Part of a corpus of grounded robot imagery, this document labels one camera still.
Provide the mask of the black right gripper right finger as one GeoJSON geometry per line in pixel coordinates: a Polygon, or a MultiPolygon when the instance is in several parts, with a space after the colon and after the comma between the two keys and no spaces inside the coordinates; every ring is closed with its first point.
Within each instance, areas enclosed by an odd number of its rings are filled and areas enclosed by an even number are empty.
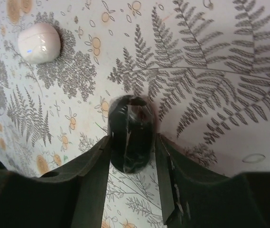
{"type": "Polygon", "coordinates": [[[270,172],[226,177],[182,155],[160,134],[155,156],[169,228],[270,228],[270,172]]]}

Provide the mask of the black earbud charging case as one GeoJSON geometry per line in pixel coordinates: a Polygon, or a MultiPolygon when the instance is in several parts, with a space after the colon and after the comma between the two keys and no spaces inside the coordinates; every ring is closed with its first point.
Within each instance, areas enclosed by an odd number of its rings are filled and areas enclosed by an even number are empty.
{"type": "Polygon", "coordinates": [[[135,95],[115,99],[109,108],[108,135],[111,163],[120,172],[133,174],[151,159],[156,134],[155,114],[149,101],[135,95]]]}

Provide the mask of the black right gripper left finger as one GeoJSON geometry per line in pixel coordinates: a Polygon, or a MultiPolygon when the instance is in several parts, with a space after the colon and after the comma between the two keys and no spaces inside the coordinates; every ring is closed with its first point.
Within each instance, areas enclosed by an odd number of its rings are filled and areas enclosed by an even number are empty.
{"type": "Polygon", "coordinates": [[[39,178],[0,170],[0,228],[99,228],[111,139],[39,178]]]}

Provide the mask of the white earbud charging case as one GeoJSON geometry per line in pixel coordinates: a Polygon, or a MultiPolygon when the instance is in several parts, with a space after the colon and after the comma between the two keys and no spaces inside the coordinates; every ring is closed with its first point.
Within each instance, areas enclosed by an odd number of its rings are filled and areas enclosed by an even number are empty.
{"type": "Polygon", "coordinates": [[[52,62],[60,55],[60,36],[51,24],[39,22],[19,33],[18,49],[29,64],[52,62]]]}

